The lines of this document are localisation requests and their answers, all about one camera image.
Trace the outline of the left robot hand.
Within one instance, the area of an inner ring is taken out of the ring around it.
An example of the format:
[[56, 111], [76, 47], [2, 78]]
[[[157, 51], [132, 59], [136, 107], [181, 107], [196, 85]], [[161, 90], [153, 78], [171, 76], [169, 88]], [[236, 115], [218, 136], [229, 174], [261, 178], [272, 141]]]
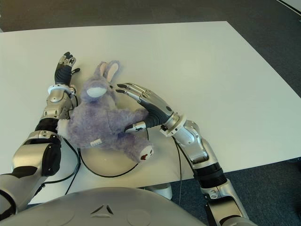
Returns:
[[76, 58], [70, 52], [63, 54], [55, 70], [55, 84], [70, 86], [72, 76], [80, 71], [80, 68], [73, 69], [75, 63]]

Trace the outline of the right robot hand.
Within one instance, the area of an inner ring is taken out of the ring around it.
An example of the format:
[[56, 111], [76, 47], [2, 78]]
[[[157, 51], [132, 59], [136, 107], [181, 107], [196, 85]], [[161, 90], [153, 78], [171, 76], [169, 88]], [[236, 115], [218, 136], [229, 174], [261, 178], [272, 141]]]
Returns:
[[160, 132], [166, 137], [171, 137], [179, 132], [186, 122], [184, 115], [179, 115], [161, 97], [145, 87], [134, 83], [120, 83], [116, 91], [131, 97], [148, 112], [145, 119], [127, 126], [125, 132], [160, 126]]

